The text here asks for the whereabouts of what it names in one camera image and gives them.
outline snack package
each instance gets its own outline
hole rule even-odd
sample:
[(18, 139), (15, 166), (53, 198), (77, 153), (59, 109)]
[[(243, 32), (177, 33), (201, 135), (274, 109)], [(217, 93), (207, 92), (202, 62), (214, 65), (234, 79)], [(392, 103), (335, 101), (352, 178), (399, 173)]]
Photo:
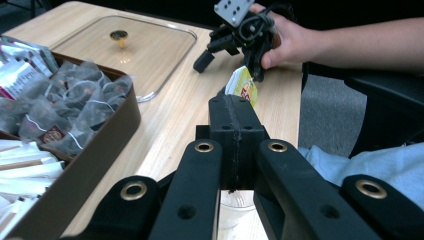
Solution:
[(247, 67), (240, 67), (233, 72), (230, 81), (225, 86), (225, 94), (243, 97), (249, 100), (252, 106), (255, 106), (258, 89), (253, 83), (253, 78)]

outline brown box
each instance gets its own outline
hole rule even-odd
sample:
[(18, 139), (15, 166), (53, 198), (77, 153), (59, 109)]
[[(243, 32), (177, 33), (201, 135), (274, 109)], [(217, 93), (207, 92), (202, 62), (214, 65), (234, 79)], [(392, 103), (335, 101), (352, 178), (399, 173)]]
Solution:
[[(54, 54), (63, 61), (82, 61)], [(99, 66), (111, 80), (125, 73)], [(141, 115), (132, 87), (127, 99), (76, 157), (53, 152), (67, 161), (64, 172), (8, 235), (22, 239), (58, 239), (140, 125)], [(0, 131), (0, 139), (18, 139)]]

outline wooden table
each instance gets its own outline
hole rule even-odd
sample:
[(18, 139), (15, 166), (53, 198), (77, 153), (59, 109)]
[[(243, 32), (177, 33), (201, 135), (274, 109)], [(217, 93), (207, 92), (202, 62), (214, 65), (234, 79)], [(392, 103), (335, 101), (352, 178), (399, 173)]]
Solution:
[[(95, 207), (120, 179), (131, 175), (144, 175), (160, 180), (174, 171), (185, 146), (194, 140), (196, 125), (208, 124), (208, 100), (216, 96), (228, 82), (232, 72), (240, 67), (242, 55), (230, 56), (225, 51), (215, 54), (215, 60), (202, 74), (193, 70), (193, 63), (206, 49), (210, 30), (171, 23), (160, 19), (93, 6), (80, 2), (65, 3), (5, 34), (24, 41), (44, 45), (58, 53), (73, 55), (72, 49), (61, 49), (64, 40), (81, 29), (106, 16), (121, 16), (159, 25), (172, 24), (196, 36), (188, 54), (170, 75), (162, 90), (152, 100), (140, 103), (141, 124), (130, 142), (105, 174), (64, 235), (76, 234), (84, 229)], [(75, 45), (75, 53), (85, 47)], [(283, 139), (297, 146), (301, 94), (301, 67), (282, 64), (268, 70), (265, 80), (257, 83), (259, 92), (255, 111), (271, 138)], [(136, 72), (136, 94), (143, 89), (138, 81), (143, 76)], [(250, 214), (236, 228), (222, 231), (220, 239), (266, 239), (256, 212)]]

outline brass grommet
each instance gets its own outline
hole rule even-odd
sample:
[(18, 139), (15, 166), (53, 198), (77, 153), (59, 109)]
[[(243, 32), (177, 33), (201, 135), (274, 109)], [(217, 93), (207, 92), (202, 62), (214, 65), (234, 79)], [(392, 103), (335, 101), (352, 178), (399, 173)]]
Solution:
[(285, 144), (279, 142), (270, 142), (268, 148), (274, 152), (285, 152), (288, 149)]
[(384, 199), (387, 192), (379, 184), (369, 180), (358, 180), (355, 184), (356, 188), (364, 195), (375, 199)]
[(213, 145), (208, 142), (201, 142), (196, 144), (195, 149), (198, 152), (211, 152), (213, 150)]
[(121, 190), (121, 198), (127, 201), (140, 199), (147, 192), (147, 186), (142, 181), (129, 182)]

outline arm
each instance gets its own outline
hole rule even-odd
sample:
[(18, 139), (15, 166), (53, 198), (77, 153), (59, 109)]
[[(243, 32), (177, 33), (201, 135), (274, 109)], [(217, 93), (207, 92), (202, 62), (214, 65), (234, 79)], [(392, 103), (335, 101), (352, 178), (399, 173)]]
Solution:
[[(253, 12), (262, 9), (258, 4), (251, 7)], [(424, 18), (315, 31), (275, 13), (270, 16), (279, 41), (264, 54), (265, 69), (284, 61), (310, 61), (330, 67), (424, 73)]]

